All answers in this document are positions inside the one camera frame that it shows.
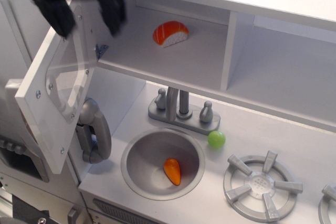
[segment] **oven door handle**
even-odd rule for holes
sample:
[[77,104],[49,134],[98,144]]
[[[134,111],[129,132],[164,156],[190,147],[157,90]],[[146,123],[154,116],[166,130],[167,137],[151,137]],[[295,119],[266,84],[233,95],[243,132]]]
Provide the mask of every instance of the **oven door handle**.
[[109,158],[111,155],[110,129],[105,116],[94,99],[86,99],[80,111],[78,123],[77,131],[81,127],[85,129],[86,125],[92,126],[97,138],[97,141],[93,141],[91,134],[86,134],[85,137],[83,137],[84,134],[82,137],[79,136],[79,141],[84,150],[83,160],[91,164],[97,164]]

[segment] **cabinet door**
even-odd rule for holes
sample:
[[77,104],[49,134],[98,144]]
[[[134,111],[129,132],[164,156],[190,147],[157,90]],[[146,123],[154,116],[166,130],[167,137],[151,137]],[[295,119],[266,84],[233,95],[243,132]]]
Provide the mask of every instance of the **cabinet door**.
[[62,38],[49,30],[15,95],[55,174],[62,170],[97,62],[89,18],[79,3],[70,5],[77,23],[71,35]]

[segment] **gray stove burner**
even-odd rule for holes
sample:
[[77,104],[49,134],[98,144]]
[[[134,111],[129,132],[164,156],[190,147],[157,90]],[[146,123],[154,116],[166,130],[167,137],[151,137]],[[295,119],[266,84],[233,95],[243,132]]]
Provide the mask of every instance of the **gray stove burner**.
[[[287,216],[293,209],[297,194],[303,192],[302,183],[294,182],[292,175],[287,169],[276,162],[277,153],[269,151],[267,156],[246,156],[239,158],[232,155],[228,162],[230,163],[224,176],[224,193],[230,205],[242,216],[247,219],[258,222],[277,221]],[[263,164],[262,171],[254,172],[247,164]],[[232,188],[232,177],[235,171],[241,171],[247,177],[244,185]],[[275,170],[283,178],[274,181],[269,175],[271,170]],[[272,197],[277,190],[288,192],[286,203],[279,209],[276,208]],[[252,196],[254,199],[262,200],[265,206],[265,212],[259,212],[246,207],[242,202],[246,196]]]
[[321,224],[331,224],[328,208],[331,200],[336,201],[336,187],[332,188],[330,185],[326,185],[322,190],[324,196],[322,197],[319,205],[319,218]]

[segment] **sink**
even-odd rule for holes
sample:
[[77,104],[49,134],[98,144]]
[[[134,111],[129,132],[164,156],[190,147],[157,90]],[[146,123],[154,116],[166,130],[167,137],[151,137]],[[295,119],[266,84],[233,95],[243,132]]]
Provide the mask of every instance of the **sink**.
[[[181,183],[175,186],[163,164],[174,158],[180,164]],[[169,128],[146,131],[133,139],[121,158],[125,182],[137,194],[153,200],[170,200],[189,193],[200,182],[205,167],[201,146],[190,135]]]

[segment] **vent slot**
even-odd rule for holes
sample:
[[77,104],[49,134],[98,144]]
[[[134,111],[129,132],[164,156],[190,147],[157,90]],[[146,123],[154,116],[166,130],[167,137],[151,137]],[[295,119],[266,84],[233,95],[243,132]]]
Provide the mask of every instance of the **vent slot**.
[[105,214],[128,224],[158,224],[98,199],[93,199],[93,203]]

